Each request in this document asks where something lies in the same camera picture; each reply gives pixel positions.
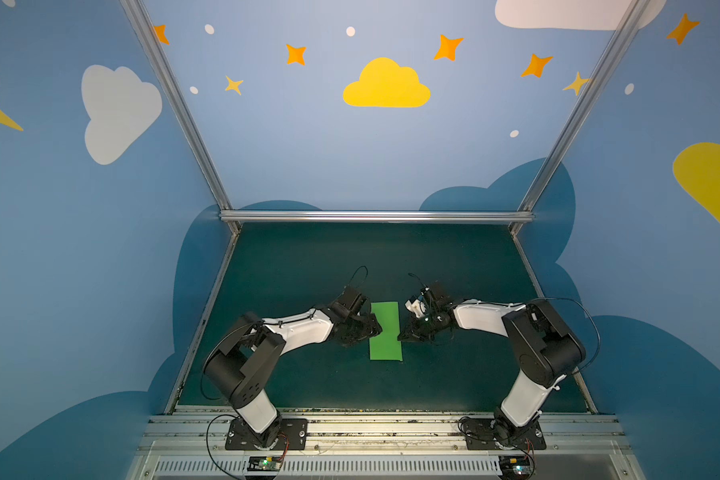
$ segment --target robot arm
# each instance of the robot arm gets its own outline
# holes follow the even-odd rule
[[[211,351],[203,373],[240,415],[256,446],[274,446],[280,432],[281,417],[264,391],[280,356],[330,338],[350,346],[378,335],[382,328],[376,316],[359,314],[366,300],[347,286],[331,305],[298,315],[259,319],[249,312]]]
[[[424,286],[405,303],[412,318],[400,340],[432,340],[456,326],[505,336],[512,345],[520,373],[509,395],[496,409],[491,430],[505,446],[524,441],[535,431],[541,406],[552,390],[586,357],[586,351],[552,305],[543,299],[525,304],[467,300],[454,305],[439,283]]]

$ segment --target orange star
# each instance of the orange star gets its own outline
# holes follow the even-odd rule
[[[286,44],[288,47],[288,63],[300,63],[304,65],[304,51],[307,47],[294,48],[291,45]]]
[[[452,62],[456,61],[456,47],[463,38],[457,38],[455,40],[448,40],[445,35],[440,35],[440,50],[434,56],[434,59],[438,58],[450,58]]]
[[[682,14],[682,20],[680,20],[680,24],[677,25],[677,27],[672,30],[672,33],[668,34],[667,38],[674,38],[677,40],[677,44],[682,44],[682,41],[686,39],[686,35],[688,35],[688,32],[696,28],[698,24],[701,22],[691,22],[688,20],[688,14],[684,13]]]
[[[170,43],[168,43],[168,39],[166,38],[166,26],[161,25],[159,27],[154,27],[154,29],[157,39],[166,45],[170,45]]]
[[[521,77],[526,75],[536,75],[538,78],[541,78],[541,74],[544,72],[544,66],[549,63],[549,60],[552,60],[552,58],[554,57],[538,58],[536,55],[531,54],[530,64],[528,65],[528,68],[525,69],[525,72],[523,72]]]

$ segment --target white cloud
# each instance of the white cloud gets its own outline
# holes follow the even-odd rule
[[[108,165],[160,116],[163,97],[129,68],[114,72],[91,65],[83,73],[83,103],[90,122],[85,146],[98,164]]]
[[[666,0],[651,0],[640,28],[651,23]],[[631,0],[497,0],[496,19],[513,28],[616,30]]]

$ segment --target metal rail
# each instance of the metal rail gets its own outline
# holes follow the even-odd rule
[[[145,476],[182,476],[182,478],[205,478],[223,475],[209,462],[206,451],[206,429],[211,419],[221,413],[235,415],[229,407],[178,406],[172,416],[153,416],[147,425],[131,469],[130,478]],[[302,466],[305,472],[282,472],[282,474],[309,475],[312,468],[326,468],[331,476],[363,474],[336,470],[336,464],[328,462],[405,461],[420,458],[440,458],[464,466],[470,462],[489,461],[493,456],[521,455],[519,450],[470,451],[458,430],[459,419],[464,415],[492,418],[486,412],[360,412],[312,408],[283,409],[284,418],[307,418],[306,449],[291,452],[292,462],[323,462],[322,466]],[[261,455],[259,451],[240,452],[224,449],[230,417],[222,417],[210,426],[208,443],[218,462],[240,462],[231,470],[242,473],[247,456]],[[544,414],[540,427],[547,440],[547,449],[536,451],[536,456],[602,456],[610,461],[616,458],[619,468],[628,469],[633,476],[641,478],[630,466],[632,449],[624,436],[617,418],[612,415]],[[377,468],[375,474],[400,475],[398,466]],[[490,472],[482,465],[478,470],[485,478]],[[456,466],[451,473],[465,475],[468,469]],[[413,468],[411,475],[430,475],[426,469]]]
[[[192,119],[190,108],[184,101],[184,97],[179,88],[179,82],[176,80],[173,70],[171,70],[168,58],[157,41],[152,21],[146,12],[146,7],[144,7],[141,0],[120,0],[120,4],[123,5],[130,24],[134,27],[134,31],[139,38],[139,42],[141,42],[141,46],[144,48],[146,57],[150,60],[150,63],[152,63],[152,69],[155,71],[155,75],[157,75],[157,79],[163,87],[163,92],[166,98],[168,98],[173,112],[176,114],[176,119],[184,131],[186,140],[189,142],[195,159],[197,159],[197,163],[200,165],[202,174],[208,181],[213,197],[216,199],[219,208],[222,210],[231,209],[230,198],[227,197],[224,191],[224,186],[219,177],[219,173],[216,171],[216,166],[213,165],[210,153],[200,136],[200,131],[197,129],[194,119]]]
[[[414,222],[460,224],[525,224],[531,212],[421,212],[421,211],[324,211],[324,210],[222,210],[227,222]]]
[[[531,183],[518,210],[533,210],[536,202],[538,202],[538,199],[550,182],[552,175],[557,170],[557,167],[560,166],[560,163],[562,163],[568,148],[570,148],[574,139],[576,139],[576,135],[584,124],[586,117],[592,111],[595,102],[597,102],[600,94],[603,93],[605,85],[615,72],[619,62],[621,62],[630,43],[632,43],[632,39],[635,37],[635,34],[637,34],[640,18],[643,16],[646,6],[648,6],[649,3],[650,0],[633,0],[624,13],[614,36],[611,37],[603,55],[595,66],[592,76],[586,84],[587,86],[584,93],[579,96],[578,101],[576,101],[576,105],[570,112],[570,116],[565,122],[563,130],[560,132],[552,150],[541,165],[539,172],[536,174],[536,178],[534,178],[533,183]],[[518,222],[512,225],[511,230],[516,234],[521,227],[522,224]]]

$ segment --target wire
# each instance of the wire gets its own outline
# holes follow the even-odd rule
[[[242,480],[242,478],[237,477],[237,476],[235,476],[235,475],[232,475],[231,473],[229,473],[229,472],[228,472],[227,470],[225,470],[224,468],[221,468],[221,465],[219,465],[218,463],[216,463],[216,460],[215,460],[215,459],[213,458],[213,456],[211,455],[211,447],[208,446],[208,433],[209,433],[210,430],[211,430],[211,424],[212,424],[215,420],[217,420],[218,418],[221,418],[221,417],[237,418],[237,417],[235,417],[234,415],[231,415],[231,414],[229,414],[229,413],[222,413],[221,415],[216,416],[213,420],[211,420],[210,422],[208,422],[208,428],[206,428],[206,450],[208,451],[208,457],[209,457],[209,458],[211,459],[211,461],[213,462],[213,465],[215,465],[219,470],[221,470],[222,472],[224,472],[224,473],[227,474],[228,476],[231,476],[231,477],[234,478],[235,480]]]
[[[480,438],[480,437],[476,437],[476,436],[470,435],[469,433],[467,433],[467,432],[464,430],[464,421],[465,421],[465,420],[468,420],[468,419],[469,419],[469,417],[464,416],[464,417],[461,417],[461,418],[459,419],[459,421],[458,421],[458,430],[460,431],[460,433],[461,433],[463,436],[465,436],[465,437],[470,437],[470,438],[472,438],[473,440],[477,440],[478,442],[499,442],[499,443],[502,443],[502,442],[505,441],[505,440],[509,440],[509,437],[502,437],[502,438],[496,438],[496,437],[494,437],[494,438],[486,439],[486,438]],[[530,428],[531,428],[532,425],[533,425],[533,422],[528,422],[528,424],[527,424],[525,427],[523,427],[522,430],[519,430],[517,433],[515,433],[515,436],[524,435],[528,430],[530,430]]]
[[[424,284],[424,282],[422,282],[422,279],[420,279],[420,278],[418,277],[418,275],[412,274],[412,273],[408,272],[408,276],[412,276],[413,278],[415,278],[416,280],[418,280],[418,282],[422,284],[422,288],[423,288],[423,289],[426,289],[426,288],[427,288],[427,286]]]
[[[211,350],[211,353],[209,353],[208,356],[206,357],[206,360],[202,363],[202,373],[205,374],[206,367],[208,367],[208,361],[211,360],[211,357],[213,356],[214,353],[216,353],[216,350],[224,342],[224,340],[230,338],[234,333],[239,332],[242,329],[246,329],[250,326],[256,326],[256,325],[257,325],[256,323],[246,323],[245,325],[241,325],[241,326],[237,327],[236,329],[234,329],[233,331],[224,335],[224,338],[219,340],[219,342],[216,344],[216,346],[214,346],[213,349]]]
[[[516,445],[513,446],[513,447],[517,448],[517,449],[520,450],[522,453],[524,453],[525,456],[527,456],[528,459],[530,460],[530,474],[526,477],[526,480],[528,480],[528,478],[534,476],[534,474],[536,473],[536,458],[535,458],[535,457],[536,457],[536,452],[534,452],[533,456],[531,456],[531,454],[528,453],[528,450],[523,450],[522,447],[518,447],[518,446],[516,446]]]
[[[362,278],[362,282],[360,282],[360,284],[357,285],[355,288],[359,290],[360,287],[362,286],[362,284],[365,283],[365,279],[368,278],[368,268],[367,268],[365,265],[360,265],[360,266],[355,270],[355,273],[352,274],[352,276],[349,277],[349,282],[347,282],[347,286],[350,286],[350,284],[352,283],[352,281],[355,279],[355,275],[358,274],[358,272],[360,271],[361,268],[365,268],[365,276]]]
[[[458,425],[457,425],[459,432],[461,433],[461,435],[463,435],[463,436],[465,436],[465,437],[472,438],[473,440],[476,440],[476,441],[478,441],[478,442],[499,442],[499,443],[501,443],[502,441],[508,439],[508,437],[505,437],[505,438],[491,438],[491,439],[486,439],[486,438],[480,438],[480,437],[477,437],[477,436],[470,435],[469,433],[466,433],[466,431],[464,430],[464,420],[467,420],[467,419],[469,419],[469,417],[466,417],[466,416],[461,417],[461,418],[459,419]],[[533,424],[532,422],[529,422],[528,425],[526,425],[522,430],[520,430],[520,431],[516,434],[516,436],[521,436],[521,435],[525,434],[525,433],[530,429],[530,426],[531,426],[532,424]],[[518,446],[516,446],[516,445],[514,445],[514,444],[512,445],[512,447],[520,450],[522,453],[525,454],[525,456],[527,456],[527,457],[530,459],[531,470],[530,470],[530,475],[528,475],[527,478],[532,477],[532,476],[536,473],[536,451],[534,450],[534,454],[533,454],[533,455],[529,454],[528,451],[530,451],[530,450],[533,449],[533,444],[530,444],[530,448],[528,448],[528,450],[523,450],[522,448],[520,448],[520,447],[518,447]]]
[[[451,323],[451,326],[448,329],[451,331],[451,338],[446,342],[436,343],[434,341],[434,335],[432,335],[432,345],[433,346],[446,346],[446,345],[451,345],[451,343],[453,343],[454,337],[456,336],[456,334],[455,334],[456,328],[453,326],[453,323]]]
[[[283,437],[286,440],[286,448],[282,451],[282,455],[280,455],[280,458],[277,459],[278,462],[282,462],[286,458],[286,454],[288,453],[288,447],[291,446],[291,443],[288,440],[288,435],[286,435],[285,433],[280,432],[277,435]]]
[[[579,372],[581,372],[588,366],[592,365],[592,362],[594,362],[595,359],[597,358],[597,354],[600,353],[600,344],[602,343],[602,340],[600,339],[600,331],[597,329],[597,325],[595,324],[595,321],[592,320],[592,315],[590,315],[590,313],[586,310],[586,308],[584,308],[584,305],[582,305],[581,303],[577,302],[576,300],[574,300],[572,298],[566,298],[563,296],[539,296],[537,298],[534,298],[530,302],[533,302],[534,300],[568,300],[569,302],[576,303],[582,309],[582,311],[586,315],[586,318],[588,318],[590,320],[590,322],[592,323],[592,327],[595,328],[595,333],[597,334],[597,348],[595,349],[595,353],[594,353],[594,355],[592,355],[592,358],[586,364],[584,364],[583,367],[579,368]]]

